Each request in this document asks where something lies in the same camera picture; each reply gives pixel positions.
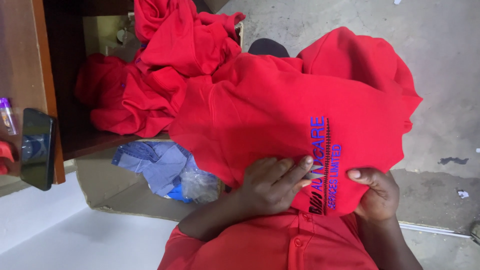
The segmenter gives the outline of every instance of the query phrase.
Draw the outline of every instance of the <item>red hoodie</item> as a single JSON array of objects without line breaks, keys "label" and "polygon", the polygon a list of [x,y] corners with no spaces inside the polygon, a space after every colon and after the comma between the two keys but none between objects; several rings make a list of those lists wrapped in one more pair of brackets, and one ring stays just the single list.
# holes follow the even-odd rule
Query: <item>red hoodie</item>
[{"label": "red hoodie", "polygon": [[312,155],[321,166],[313,173],[325,177],[303,188],[292,207],[340,216],[368,189],[346,171],[386,172],[402,160],[402,135],[421,100],[390,44],[341,27],[297,58],[243,53],[212,82],[189,80],[169,134],[200,169],[233,188],[257,159]]}]

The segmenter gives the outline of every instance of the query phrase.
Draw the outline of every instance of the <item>red cloth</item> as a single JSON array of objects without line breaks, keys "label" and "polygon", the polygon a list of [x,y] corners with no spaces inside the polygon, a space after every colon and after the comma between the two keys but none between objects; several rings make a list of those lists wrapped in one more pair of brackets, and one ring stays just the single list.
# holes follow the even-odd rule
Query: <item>red cloth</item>
[{"label": "red cloth", "polygon": [[176,227],[158,270],[373,270],[353,215],[325,217],[291,209],[225,229],[202,242]]},{"label": "red cloth", "polygon": [[297,58],[239,55],[212,83],[190,80],[170,137],[200,169],[238,188],[255,160],[304,155],[322,166],[292,207],[341,216],[368,189],[346,176],[353,168],[383,172],[402,160],[402,135],[421,102],[408,67],[381,38],[345,27]]},{"label": "red cloth", "polygon": [[197,14],[191,0],[136,0],[135,31],[147,44],[131,63],[94,54],[80,68],[75,96],[99,130],[153,137],[167,131],[190,77],[211,74],[241,53],[235,25],[245,15]]}]

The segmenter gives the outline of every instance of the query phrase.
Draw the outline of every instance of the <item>phone screen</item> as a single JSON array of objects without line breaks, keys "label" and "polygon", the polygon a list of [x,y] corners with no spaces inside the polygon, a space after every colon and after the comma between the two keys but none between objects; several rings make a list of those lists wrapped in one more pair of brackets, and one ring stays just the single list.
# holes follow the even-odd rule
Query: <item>phone screen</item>
[{"label": "phone screen", "polygon": [[20,178],[44,191],[51,188],[54,177],[54,128],[52,117],[24,110]]}]

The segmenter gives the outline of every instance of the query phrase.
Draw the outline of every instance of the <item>folded red garment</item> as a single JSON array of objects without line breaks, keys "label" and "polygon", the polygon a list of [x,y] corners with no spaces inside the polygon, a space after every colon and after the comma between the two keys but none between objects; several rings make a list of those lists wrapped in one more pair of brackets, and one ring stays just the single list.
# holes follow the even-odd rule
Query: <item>folded red garment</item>
[{"label": "folded red garment", "polygon": [[345,27],[297,58],[239,55],[212,83],[190,80],[170,137],[200,169],[238,188],[245,168],[275,156],[314,156],[325,174],[303,188],[292,207],[345,215],[368,189],[346,171],[383,172],[403,158],[402,135],[421,102],[408,67],[381,38]]},{"label": "folded red garment", "polygon": [[136,35],[146,48],[138,50],[132,63],[89,56],[80,68],[75,96],[92,109],[97,129],[153,137],[168,131],[190,77],[211,77],[241,53],[232,37],[245,15],[197,14],[191,0],[134,4]]}]

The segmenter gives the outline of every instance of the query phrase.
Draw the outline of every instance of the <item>denim fabric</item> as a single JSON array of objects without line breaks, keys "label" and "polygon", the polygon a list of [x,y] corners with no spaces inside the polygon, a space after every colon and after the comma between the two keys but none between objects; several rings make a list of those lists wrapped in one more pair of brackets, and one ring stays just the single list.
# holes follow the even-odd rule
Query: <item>denim fabric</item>
[{"label": "denim fabric", "polygon": [[153,193],[165,196],[180,184],[191,154],[174,142],[131,142],[118,147],[112,164],[143,173]]}]

